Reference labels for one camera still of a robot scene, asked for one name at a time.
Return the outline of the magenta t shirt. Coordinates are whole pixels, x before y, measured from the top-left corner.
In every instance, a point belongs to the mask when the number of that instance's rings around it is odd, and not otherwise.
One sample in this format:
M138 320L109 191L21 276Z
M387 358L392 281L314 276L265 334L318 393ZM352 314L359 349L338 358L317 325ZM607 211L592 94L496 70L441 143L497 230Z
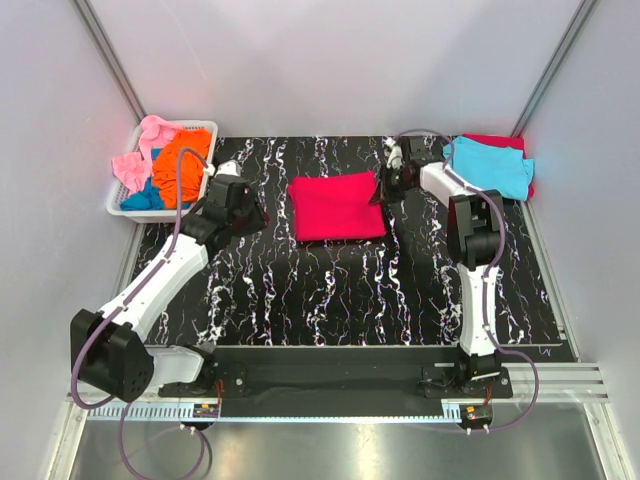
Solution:
M368 240L386 234L372 172L334 177L296 177L288 187L299 242Z

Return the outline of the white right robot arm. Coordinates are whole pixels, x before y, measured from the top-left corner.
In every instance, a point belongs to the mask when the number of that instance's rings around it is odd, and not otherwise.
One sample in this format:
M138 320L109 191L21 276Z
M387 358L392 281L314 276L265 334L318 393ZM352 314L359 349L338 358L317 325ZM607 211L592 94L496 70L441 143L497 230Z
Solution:
M448 210L447 249L460 277L463 320L453 371L443 375L441 387L479 395L501 371L495 288L506 244L502 197L454 172L448 164L454 145L445 158L428 154L419 137L388 138L385 149L372 205L399 202L407 191L419 188Z

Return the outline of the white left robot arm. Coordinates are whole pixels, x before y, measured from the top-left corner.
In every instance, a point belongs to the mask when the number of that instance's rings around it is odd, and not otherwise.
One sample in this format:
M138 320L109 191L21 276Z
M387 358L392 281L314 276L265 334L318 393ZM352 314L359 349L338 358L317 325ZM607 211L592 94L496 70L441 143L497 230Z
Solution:
M206 197L176 222L157 256L98 311L80 310L70 323L71 393L81 407L84 382L109 400L137 400L146 390L182 384L196 396L215 386L216 372L197 347L149 346L148 334L180 290L235 238L266 228L268 217L249 182L218 173Z

